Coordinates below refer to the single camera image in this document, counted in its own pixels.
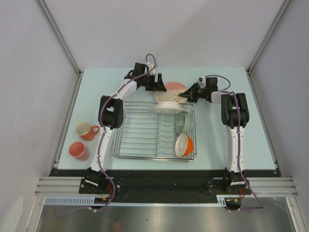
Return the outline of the white orange ceramic bowl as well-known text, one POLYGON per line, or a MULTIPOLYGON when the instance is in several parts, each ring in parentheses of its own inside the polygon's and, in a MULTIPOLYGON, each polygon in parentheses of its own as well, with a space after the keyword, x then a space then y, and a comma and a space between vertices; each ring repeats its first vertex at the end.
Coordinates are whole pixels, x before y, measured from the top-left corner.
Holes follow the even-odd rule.
POLYGON ((175 154, 177 157, 189 155, 194 149, 193 140, 189 135, 182 133, 178 136, 175 143, 175 154))

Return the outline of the pink cream floral plate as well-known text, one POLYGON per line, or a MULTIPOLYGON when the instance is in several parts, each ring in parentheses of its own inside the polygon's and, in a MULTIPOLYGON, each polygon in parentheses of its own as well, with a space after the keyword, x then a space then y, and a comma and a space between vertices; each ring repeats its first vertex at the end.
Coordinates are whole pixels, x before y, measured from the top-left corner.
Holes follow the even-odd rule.
POLYGON ((154 93, 154 101, 156 102, 177 102, 179 104, 186 103, 187 98, 179 95, 186 92, 186 86, 177 82, 169 82, 165 84, 166 92, 156 91, 154 93))

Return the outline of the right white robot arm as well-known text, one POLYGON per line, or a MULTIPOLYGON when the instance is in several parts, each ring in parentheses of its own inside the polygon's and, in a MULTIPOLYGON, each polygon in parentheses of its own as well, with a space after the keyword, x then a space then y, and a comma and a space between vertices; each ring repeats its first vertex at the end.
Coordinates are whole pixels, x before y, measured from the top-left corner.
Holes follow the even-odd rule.
POLYGON ((223 189, 228 194, 234 194, 240 187, 250 187, 243 173, 243 137, 250 114, 246 95, 229 91, 230 87, 231 82, 226 77, 210 74, 199 78, 178 96, 186 98, 188 102, 196 103, 199 99, 204 99, 221 106, 221 121, 227 132, 227 163, 223 189))

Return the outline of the green ceramic bowl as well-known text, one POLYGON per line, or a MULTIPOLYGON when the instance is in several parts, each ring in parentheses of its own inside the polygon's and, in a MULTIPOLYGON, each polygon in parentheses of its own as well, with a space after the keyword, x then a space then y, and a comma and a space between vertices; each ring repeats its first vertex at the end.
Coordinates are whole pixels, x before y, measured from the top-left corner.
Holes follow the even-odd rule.
POLYGON ((176 120, 176 133, 178 135, 188 133, 192 128, 193 121, 190 116, 184 112, 181 112, 176 120))

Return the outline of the metal wire dish rack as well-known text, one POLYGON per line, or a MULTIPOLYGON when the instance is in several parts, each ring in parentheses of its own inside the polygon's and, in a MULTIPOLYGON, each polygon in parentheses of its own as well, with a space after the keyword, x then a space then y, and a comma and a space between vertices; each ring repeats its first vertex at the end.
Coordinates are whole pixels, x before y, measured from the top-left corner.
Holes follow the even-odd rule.
MULTIPOLYGON (((176 120, 178 115, 154 114, 149 112, 156 102, 127 101, 124 103, 124 122, 118 129, 112 145, 112 155, 119 159, 193 161, 197 156, 193 151, 183 157, 175 154, 176 120)), ((196 140, 195 109, 192 104, 181 104, 193 121, 193 128, 187 133, 196 140)))

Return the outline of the white scalloped plate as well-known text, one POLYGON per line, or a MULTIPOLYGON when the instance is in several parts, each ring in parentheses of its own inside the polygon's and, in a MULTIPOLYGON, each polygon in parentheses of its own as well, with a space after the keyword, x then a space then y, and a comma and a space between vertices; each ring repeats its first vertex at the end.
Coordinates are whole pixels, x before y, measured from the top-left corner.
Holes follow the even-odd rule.
POLYGON ((166 114, 166 115, 178 115, 180 113, 185 114, 189 113, 188 111, 184 110, 179 103, 170 101, 158 102, 153 108, 149 109, 149 112, 154 114, 166 114))

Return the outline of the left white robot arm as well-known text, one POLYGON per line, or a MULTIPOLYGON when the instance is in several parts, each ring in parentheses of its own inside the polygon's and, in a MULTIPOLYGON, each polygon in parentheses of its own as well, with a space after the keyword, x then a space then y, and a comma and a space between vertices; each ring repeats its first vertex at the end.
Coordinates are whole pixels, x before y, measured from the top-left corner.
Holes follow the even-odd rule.
POLYGON ((161 74, 155 81, 156 67, 156 62, 136 63, 124 77, 122 85, 112 95, 103 95, 100 99, 98 146, 84 177, 96 193, 102 193, 107 187, 105 171, 114 134, 124 122, 124 101, 140 87, 145 87, 146 91, 166 91, 161 74))

